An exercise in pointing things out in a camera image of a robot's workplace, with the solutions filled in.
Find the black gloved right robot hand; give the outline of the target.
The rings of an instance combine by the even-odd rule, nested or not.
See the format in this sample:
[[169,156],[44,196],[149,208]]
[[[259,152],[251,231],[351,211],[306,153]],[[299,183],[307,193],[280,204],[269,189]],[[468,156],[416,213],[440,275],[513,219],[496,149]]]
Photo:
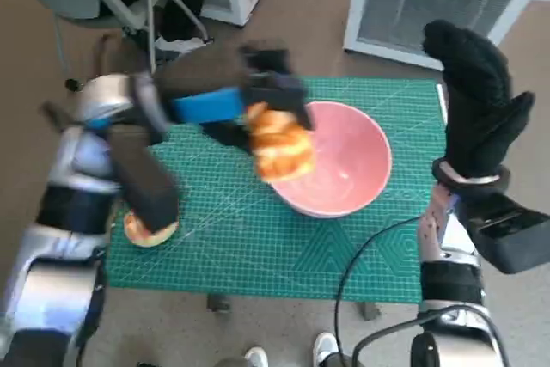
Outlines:
[[535,94],[512,94],[507,57],[474,31],[436,20],[424,36],[424,51],[442,64],[448,92],[444,160],[465,179],[496,175],[529,122]]

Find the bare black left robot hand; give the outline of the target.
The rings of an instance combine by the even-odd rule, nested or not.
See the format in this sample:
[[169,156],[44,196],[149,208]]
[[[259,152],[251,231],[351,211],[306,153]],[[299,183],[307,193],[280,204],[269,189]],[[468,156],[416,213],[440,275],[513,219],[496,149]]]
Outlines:
[[154,83],[171,123],[198,124],[208,137],[248,154],[251,127],[241,117],[255,104],[313,129],[308,92],[291,69],[289,51],[273,42],[204,46],[157,70]]

